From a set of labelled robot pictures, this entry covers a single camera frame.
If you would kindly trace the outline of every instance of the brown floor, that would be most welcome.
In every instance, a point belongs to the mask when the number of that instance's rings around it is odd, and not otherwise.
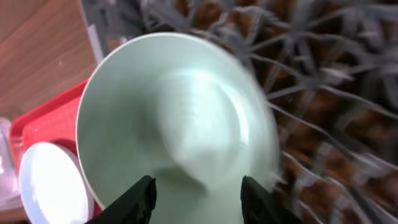
[[[28,112],[95,66],[78,0],[0,1],[0,117]]]

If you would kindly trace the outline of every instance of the red plastic tray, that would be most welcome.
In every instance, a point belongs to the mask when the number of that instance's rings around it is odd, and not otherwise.
[[[13,122],[9,140],[17,174],[22,156],[37,142],[60,144],[77,155],[76,117],[86,84],[87,80],[77,84]],[[101,212],[95,203],[94,216]]]

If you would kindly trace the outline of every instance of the bowl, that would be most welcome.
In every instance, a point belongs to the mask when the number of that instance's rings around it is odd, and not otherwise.
[[[251,74],[216,45],[143,35],[91,76],[77,119],[83,173],[102,209],[142,176],[156,178],[150,223],[242,223],[242,178],[270,190],[279,146]]]

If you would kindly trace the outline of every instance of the wooden surface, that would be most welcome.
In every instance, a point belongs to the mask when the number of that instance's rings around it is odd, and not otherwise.
[[[95,66],[78,0],[0,1],[0,117],[28,112]]]
[[[27,220],[27,216],[23,208],[0,211],[0,224],[19,223],[24,220]]]

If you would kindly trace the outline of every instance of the white plate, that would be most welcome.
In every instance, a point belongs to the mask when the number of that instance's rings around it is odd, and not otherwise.
[[[24,154],[19,169],[21,198],[32,223],[84,223],[91,219],[93,197],[78,158],[62,146],[40,142]]]

